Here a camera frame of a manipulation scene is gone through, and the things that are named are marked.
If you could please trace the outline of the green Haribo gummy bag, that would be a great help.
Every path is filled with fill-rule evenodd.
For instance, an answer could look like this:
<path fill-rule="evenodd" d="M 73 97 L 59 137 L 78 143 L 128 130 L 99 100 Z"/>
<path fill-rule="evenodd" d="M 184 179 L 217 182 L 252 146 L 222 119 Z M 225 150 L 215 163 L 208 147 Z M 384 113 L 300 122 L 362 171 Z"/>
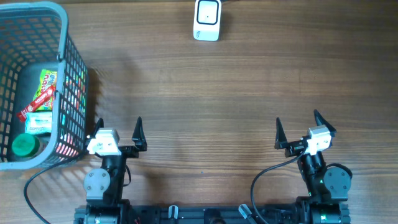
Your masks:
<path fill-rule="evenodd" d="M 38 96 L 41 95 L 47 88 L 52 86 L 56 86 L 57 84 L 57 71 L 43 69 L 40 73 L 39 77 L 39 86 L 33 100 L 35 100 Z M 37 111 L 49 111 L 53 109 L 53 97 L 50 97 L 46 102 L 43 103 L 40 107 L 37 108 Z"/>

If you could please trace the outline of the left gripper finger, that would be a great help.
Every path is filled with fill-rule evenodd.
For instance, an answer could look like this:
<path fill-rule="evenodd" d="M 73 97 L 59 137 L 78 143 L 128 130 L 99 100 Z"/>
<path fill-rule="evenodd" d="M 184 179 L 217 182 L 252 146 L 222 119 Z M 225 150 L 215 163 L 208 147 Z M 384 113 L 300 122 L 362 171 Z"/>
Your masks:
<path fill-rule="evenodd" d="M 95 137 L 96 133 L 100 130 L 100 128 L 104 127 L 104 120 L 103 118 L 99 118 L 94 126 L 94 130 L 91 133 L 92 137 Z"/>
<path fill-rule="evenodd" d="M 147 141 L 144 134 L 144 129 L 142 125 L 142 118 L 139 116 L 136 125 L 134 128 L 134 132 L 132 135 L 132 141 L 134 142 L 137 151 L 146 151 L 147 150 Z"/>

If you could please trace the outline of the teal tissue wipes pack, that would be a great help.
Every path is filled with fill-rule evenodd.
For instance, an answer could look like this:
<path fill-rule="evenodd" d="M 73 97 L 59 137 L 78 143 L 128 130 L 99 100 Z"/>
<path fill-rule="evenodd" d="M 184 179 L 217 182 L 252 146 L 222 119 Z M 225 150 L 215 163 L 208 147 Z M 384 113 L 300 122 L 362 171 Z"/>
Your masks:
<path fill-rule="evenodd" d="M 45 134 L 52 131 L 52 112 L 28 113 L 25 121 L 25 133 Z"/>

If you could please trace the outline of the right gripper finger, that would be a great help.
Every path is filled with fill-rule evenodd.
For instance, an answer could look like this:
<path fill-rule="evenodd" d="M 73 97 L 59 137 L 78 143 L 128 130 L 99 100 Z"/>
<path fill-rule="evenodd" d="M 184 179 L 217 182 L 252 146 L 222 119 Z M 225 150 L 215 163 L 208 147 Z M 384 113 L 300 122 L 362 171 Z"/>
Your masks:
<path fill-rule="evenodd" d="M 275 149 L 285 149 L 288 146 L 288 141 L 281 123 L 280 118 L 276 118 L 276 136 L 275 136 Z"/>
<path fill-rule="evenodd" d="M 335 136 L 336 129 L 320 114 L 318 110 L 314 110 L 313 112 L 316 124 L 318 126 L 325 125 L 328 128 L 331 136 Z"/>

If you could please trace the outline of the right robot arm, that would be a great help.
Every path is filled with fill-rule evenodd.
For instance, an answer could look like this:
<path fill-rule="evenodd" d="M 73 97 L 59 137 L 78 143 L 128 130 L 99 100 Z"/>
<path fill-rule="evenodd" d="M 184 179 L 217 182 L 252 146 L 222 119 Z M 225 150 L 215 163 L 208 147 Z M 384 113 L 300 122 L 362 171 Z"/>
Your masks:
<path fill-rule="evenodd" d="M 336 129 L 317 110 L 313 113 L 316 126 L 298 141 L 289 142 L 280 119 L 276 119 L 275 148 L 284 149 L 287 158 L 297 158 L 308 196 L 276 206 L 275 217 L 279 223 L 349 224 L 351 217 L 345 202 L 353 173 L 344 165 L 325 162 L 322 152 L 332 147 Z"/>

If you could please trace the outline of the red Nescafe coffee stick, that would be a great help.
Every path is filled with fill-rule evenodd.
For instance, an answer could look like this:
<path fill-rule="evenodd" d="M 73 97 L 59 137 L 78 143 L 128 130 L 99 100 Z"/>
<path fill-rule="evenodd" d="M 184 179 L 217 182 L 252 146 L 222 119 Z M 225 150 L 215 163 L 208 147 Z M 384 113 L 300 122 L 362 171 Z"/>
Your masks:
<path fill-rule="evenodd" d="M 41 93 L 36 99 L 30 102 L 25 108 L 23 108 L 17 114 L 17 118 L 20 122 L 25 122 L 28 113 L 35 112 L 40 106 L 42 106 L 46 101 L 48 101 L 55 92 L 55 86 L 49 86 L 43 93 Z"/>

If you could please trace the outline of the green lid jar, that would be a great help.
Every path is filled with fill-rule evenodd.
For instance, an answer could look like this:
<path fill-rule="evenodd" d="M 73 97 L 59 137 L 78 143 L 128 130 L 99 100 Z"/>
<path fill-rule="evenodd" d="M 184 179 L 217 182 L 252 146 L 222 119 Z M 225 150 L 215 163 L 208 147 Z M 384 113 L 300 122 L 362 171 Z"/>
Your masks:
<path fill-rule="evenodd" d="M 21 158 L 38 156 L 47 146 L 48 142 L 32 134 L 18 135 L 12 142 L 13 153 Z"/>

